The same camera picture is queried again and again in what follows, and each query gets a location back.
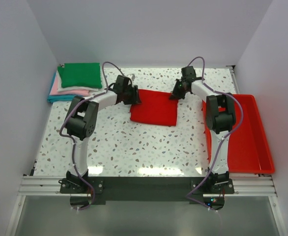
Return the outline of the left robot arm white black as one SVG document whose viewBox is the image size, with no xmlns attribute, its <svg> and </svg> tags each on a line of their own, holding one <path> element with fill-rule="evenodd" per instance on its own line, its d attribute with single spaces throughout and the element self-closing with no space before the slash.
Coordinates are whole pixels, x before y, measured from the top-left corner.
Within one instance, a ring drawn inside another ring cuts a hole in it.
<svg viewBox="0 0 288 236">
<path fill-rule="evenodd" d="M 140 104 L 139 89 L 133 84 L 134 78 L 118 75 L 116 81 L 105 91 L 89 98 L 75 96 L 62 125 L 66 129 L 63 137 L 73 141 L 71 167 L 66 178 L 71 180 L 71 187 L 78 193 L 88 189 L 87 149 L 90 136 L 96 128 L 98 112 L 122 102 L 125 105 Z"/>
</svg>

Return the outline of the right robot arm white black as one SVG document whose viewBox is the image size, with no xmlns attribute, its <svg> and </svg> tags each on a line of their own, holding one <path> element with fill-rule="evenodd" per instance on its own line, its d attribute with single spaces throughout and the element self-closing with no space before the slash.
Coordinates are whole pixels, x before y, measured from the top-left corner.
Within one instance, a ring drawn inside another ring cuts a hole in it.
<svg viewBox="0 0 288 236">
<path fill-rule="evenodd" d="M 231 94 L 214 90 L 202 77 L 197 77 L 192 66 L 181 69 L 181 78 L 176 80 L 170 100 L 184 99 L 186 93 L 197 95 L 205 102 L 205 124 L 211 134 L 211 159 L 206 188 L 217 193 L 223 182 L 229 179 L 229 136 L 236 123 L 234 99 Z"/>
</svg>

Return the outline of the red t shirt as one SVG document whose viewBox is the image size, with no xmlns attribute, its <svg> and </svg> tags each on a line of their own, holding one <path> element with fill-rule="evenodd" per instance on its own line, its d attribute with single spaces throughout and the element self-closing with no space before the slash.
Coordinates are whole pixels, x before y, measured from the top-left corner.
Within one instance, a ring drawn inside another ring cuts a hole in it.
<svg viewBox="0 0 288 236">
<path fill-rule="evenodd" d="M 176 126 L 178 100 L 168 92 L 139 90 L 141 104 L 132 105 L 130 120 L 137 123 Z"/>
</svg>

